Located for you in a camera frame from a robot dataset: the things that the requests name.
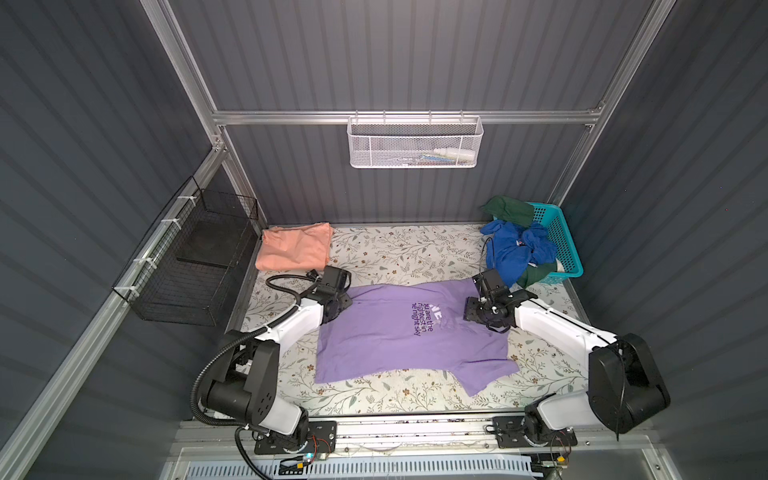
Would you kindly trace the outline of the purple t-shirt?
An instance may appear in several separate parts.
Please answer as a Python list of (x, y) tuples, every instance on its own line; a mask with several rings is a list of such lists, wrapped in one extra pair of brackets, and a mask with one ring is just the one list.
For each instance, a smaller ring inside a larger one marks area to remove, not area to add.
[(333, 383), (394, 370), (451, 373), (469, 396), (519, 372), (508, 335), (464, 319), (470, 279), (349, 289), (352, 305), (319, 330), (315, 381)]

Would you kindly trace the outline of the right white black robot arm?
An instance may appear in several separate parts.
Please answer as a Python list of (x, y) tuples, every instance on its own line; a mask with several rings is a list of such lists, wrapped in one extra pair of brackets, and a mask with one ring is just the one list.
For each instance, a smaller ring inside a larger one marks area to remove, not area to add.
[(587, 387), (550, 393), (527, 405), (517, 424), (500, 424), (500, 436), (515, 433), (533, 447), (575, 444), (576, 428), (603, 426), (619, 437), (671, 404), (648, 344), (638, 335), (614, 333), (544, 306), (523, 289), (511, 291), (495, 270), (472, 277), (477, 290), (465, 303), (464, 319), (495, 333), (529, 332), (578, 361)]

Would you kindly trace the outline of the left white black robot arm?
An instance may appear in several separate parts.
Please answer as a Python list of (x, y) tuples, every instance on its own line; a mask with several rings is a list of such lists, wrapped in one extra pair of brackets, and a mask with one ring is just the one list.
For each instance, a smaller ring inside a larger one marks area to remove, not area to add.
[(268, 288), (293, 304), (274, 320), (248, 332), (231, 330), (203, 367), (190, 393), (193, 417), (210, 426), (252, 430), (291, 450), (309, 435), (309, 414), (277, 393), (282, 354), (304, 335), (335, 320), (352, 305), (352, 274), (326, 266), (319, 273), (276, 274)]

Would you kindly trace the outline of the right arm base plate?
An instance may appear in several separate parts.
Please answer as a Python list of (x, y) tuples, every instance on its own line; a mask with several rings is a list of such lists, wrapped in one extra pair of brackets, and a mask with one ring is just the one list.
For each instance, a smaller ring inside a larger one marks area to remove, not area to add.
[(570, 448), (578, 444), (573, 429), (552, 430), (533, 414), (495, 416), (485, 431), (495, 437), (499, 448)]

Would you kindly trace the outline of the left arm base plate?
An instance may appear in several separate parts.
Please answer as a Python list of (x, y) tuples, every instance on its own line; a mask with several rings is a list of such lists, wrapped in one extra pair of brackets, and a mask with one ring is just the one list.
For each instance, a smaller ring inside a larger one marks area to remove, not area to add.
[(300, 421), (290, 435), (270, 431), (254, 433), (256, 455), (330, 454), (335, 451), (338, 423), (335, 421)]

